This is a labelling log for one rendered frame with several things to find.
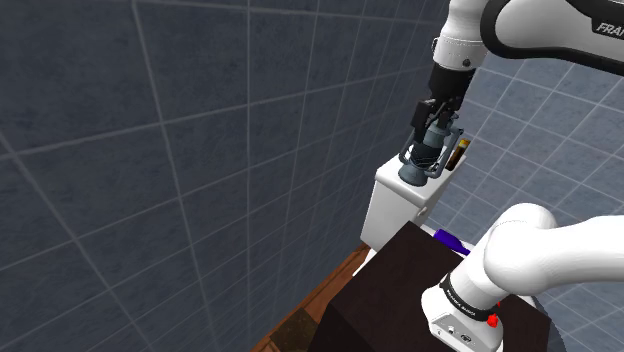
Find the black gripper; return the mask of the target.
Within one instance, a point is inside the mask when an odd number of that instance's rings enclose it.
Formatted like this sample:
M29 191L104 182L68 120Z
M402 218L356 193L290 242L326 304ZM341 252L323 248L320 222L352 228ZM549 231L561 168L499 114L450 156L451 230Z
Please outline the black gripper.
M448 128L453 115L461 107L475 73L475 69L456 71L434 64L428 82L431 99L419 101L412 116L414 143L423 142L428 129L428 120L435 110L436 103L441 105L438 111L438 127Z

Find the grey blue lantern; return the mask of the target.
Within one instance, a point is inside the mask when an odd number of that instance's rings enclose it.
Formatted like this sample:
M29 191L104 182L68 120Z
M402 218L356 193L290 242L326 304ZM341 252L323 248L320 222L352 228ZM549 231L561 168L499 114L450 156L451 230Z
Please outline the grey blue lantern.
M452 113L446 127L438 127L439 120L435 119L422 128L414 129L398 155L402 163L398 176L402 181L422 187L429 179L441 176L455 144L463 134L461 128L454 126L458 118L457 113Z

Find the brown bottle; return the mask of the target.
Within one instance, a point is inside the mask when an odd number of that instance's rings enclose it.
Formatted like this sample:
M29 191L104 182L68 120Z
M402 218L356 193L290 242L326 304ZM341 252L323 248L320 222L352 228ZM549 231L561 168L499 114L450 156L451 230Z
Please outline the brown bottle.
M453 171L457 165L459 164L461 158L469 147L471 141L469 139L461 139L453 151L452 155L449 157L445 169L448 171Z

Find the white toilet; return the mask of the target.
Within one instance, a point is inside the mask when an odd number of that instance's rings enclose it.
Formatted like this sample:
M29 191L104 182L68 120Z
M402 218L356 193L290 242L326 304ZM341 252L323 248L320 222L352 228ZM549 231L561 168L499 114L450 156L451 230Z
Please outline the white toilet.
M400 179L398 172L402 163L398 156L377 169L360 235L360 239L370 250L353 276L356 276L408 221L430 236L434 235L435 230L425 225L425 222L455 175L463 169L465 160L466 156L462 156L453 171L444 169L438 178L429 178L423 187L411 186Z

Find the blue bottle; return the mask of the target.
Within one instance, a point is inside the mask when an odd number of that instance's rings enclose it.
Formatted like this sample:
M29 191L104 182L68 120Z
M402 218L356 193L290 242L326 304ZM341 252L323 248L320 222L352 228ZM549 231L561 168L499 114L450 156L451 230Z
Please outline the blue bottle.
M464 246L463 242L460 239L443 229L436 230L433 238L443 243L447 248L456 253L464 256L470 254L470 250Z

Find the dark robot stand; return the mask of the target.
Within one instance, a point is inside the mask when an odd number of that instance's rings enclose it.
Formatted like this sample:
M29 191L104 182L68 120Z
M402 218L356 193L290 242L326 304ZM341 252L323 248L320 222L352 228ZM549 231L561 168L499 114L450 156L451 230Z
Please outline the dark robot stand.
M427 319L421 296L462 256L406 223L329 302L308 352L468 352L485 339L442 311Z

